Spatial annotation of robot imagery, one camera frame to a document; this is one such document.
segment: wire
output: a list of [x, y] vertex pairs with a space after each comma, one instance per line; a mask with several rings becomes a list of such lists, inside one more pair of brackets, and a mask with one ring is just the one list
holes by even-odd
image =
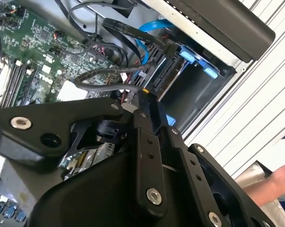
[[[56, 4], [59, 6], [59, 8], [61, 9], [62, 13], [65, 15], [65, 17], [68, 18], [68, 11], [67, 9], [65, 8], [65, 6], [62, 4], [61, 0], [55, 0]], [[119, 56], [120, 56], [120, 59], [121, 59], [121, 62], [123, 61], [123, 59], [125, 58], [126, 59], [126, 65], [128, 66], [129, 64], [129, 60], [128, 60], [128, 57], [127, 57], [127, 54], [126, 52], [124, 51], [124, 49], [122, 49], [121, 47], [117, 46], [116, 44], [113, 44], [113, 43], [103, 43], [103, 42], [96, 42], [94, 40], [92, 40], [88, 34], [91, 34], [91, 33], [88, 33], [86, 31], [84, 31], [76, 22], [75, 20], [70, 17], [70, 19], [68, 20], [70, 22], [70, 24], [76, 29], [78, 30], [78, 32], [86, 39], [88, 40], [88, 44], [87, 45], [90, 45], [90, 47], [94, 46], [94, 45], [100, 45], [100, 46], [103, 46], [103, 47], [110, 47], [113, 51], [115, 50]]]
[[[160, 29], [160, 28], [164, 28], [164, 27], [173, 27], [174, 25], [169, 22], [167, 19], [163, 19], [163, 20], [155, 20], [155, 21], [151, 21], [148, 22], [144, 25], [142, 25], [139, 30], [143, 31], [143, 32], [148, 32], [151, 30], [155, 30], [155, 29]], [[145, 64], [147, 63], [147, 60], [149, 58], [149, 53], [147, 50], [147, 46], [144, 45], [139, 39], [136, 40], [137, 44], [146, 52], [145, 57], [143, 58], [141, 64]]]
[[143, 87], [138, 87], [132, 84], [110, 84], [110, 85], [91, 85], [83, 83], [82, 81], [87, 80], [91, 77], [94, 77], [98, 74], [104, 74], [104, 73], [127, 73], [127, 72], [135, 72], [137, 70], [144, 70], [147, 68], [150, 68], [152, 66], [155, 66], [156, 62], [152, 61], [145, 65], [135, 66], [135, 67], [129, 67], [129, 68], [109, 68], [109, 69], [96, 69], [90, 72], [86, 72], [78, 77], [75, 78], [74, 84], [76, 87], [86, 90], [86, 91], [94, 91], [94, 92], [102, 92], [102, 91], [115, 91], [115, 90], [132, 90], [135, 92], [138, 92], [140, 90], [143, 90]]
[[98, 27], [98, 13], [95, 13], [95, 38], [94, 41], [96, 41], [97, 38], [97, 28]]
[[70, 19], [73, 11], [80, 9], [80, 8], [83, 8], [83, 7], [86, 7], [86, 6], [90, 6], [90, 5], [108, 6], [108, 7], [114, 8], [114, 9], [125, 9], [125, 10], [131, 9], [135, 6], [135, 4], [133, 4], [130, 7], [123, 7], [123, 6], [118, 6], [118, 5], [114, 5], [114, 4], [110, 4], [110, 3], [104, 3], [104, 2], [85, 1], [85, 2], [82, 2], [82, 3], [74, 6], [72, 9], [70, 9], [70, 11], [68, 12], [68, 16], [67, 16], [68, 20]]

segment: black panel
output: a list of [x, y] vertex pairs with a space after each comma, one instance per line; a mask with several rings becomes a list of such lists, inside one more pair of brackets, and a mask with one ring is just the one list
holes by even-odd
[[258, 60], [276, 34], [238, 0], [169, 0], [245, 62]]

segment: hand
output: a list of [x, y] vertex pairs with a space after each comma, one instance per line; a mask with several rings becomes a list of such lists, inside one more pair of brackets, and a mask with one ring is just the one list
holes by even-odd
[[277, 169], [270, 177], [281, 195], [285, 194], [285, 165]]

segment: screw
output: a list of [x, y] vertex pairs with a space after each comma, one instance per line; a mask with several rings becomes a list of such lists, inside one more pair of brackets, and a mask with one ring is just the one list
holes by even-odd
[[172, 129], [172, 132], [176, 135], [179, 133], [176, 129]]
[[270, 224], [265, 220], [263, 220], [263, 224], [265, 225], [265, 227], [270, 227]]
[[11, 119], [10, 124], [19, 130], [27, 130], [32, 126], [30, 120], [25, 117], [14, 117]]
[[140, 112], [140, 115], [143, 116], [144, 118], [147, 118], [147, 115], [144, 112]]
[[147, 190], [147, 199], [156, 206], [162, 203], [161, 194], [155, 188], [149, 188]]
[[119, 110], [119, 107], [116, 104], [111, 104], [111, 107], [113, 107], [116, 110]]
[[222, 226], [222, 222], [221, 222], [220, 218], [214, 212], [209, 212], [208, 217], [209, 217], [210, 222], [213, 223], [213, 225], [215, 227], [221, 227]]
[[204, 152], [204, 150], [203, 150], [201, 147], [199, 147], [199, 146], [197, 146], [197, 150], [198, 150], [200, 153], [203, 153], [203, 152]]

